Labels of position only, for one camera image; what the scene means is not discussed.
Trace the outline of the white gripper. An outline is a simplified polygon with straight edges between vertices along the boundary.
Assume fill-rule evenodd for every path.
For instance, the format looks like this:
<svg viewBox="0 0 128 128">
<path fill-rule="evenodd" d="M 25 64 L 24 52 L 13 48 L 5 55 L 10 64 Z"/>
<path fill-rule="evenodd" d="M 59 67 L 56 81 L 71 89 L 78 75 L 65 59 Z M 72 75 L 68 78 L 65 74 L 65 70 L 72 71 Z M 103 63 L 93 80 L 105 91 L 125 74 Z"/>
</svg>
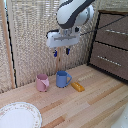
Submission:
<svg viewBox="0 0 128 128">
<path fill-rule="evenodd" d="M 51 30 L 47 33 L 47 42 L 46 45 L 49 48 L 56 48 L 62 46 L 71 46 L 77 44 L 80 40 L 79 30 L 71 33 L 66 30 L 64 33 L 61 33 L 59 29 Z M 66 48 L 66 55 L 69 55 L 70 48 Z M 54 57 L 57 57 L 57 49 L 53 51 Z"/>
</svg>

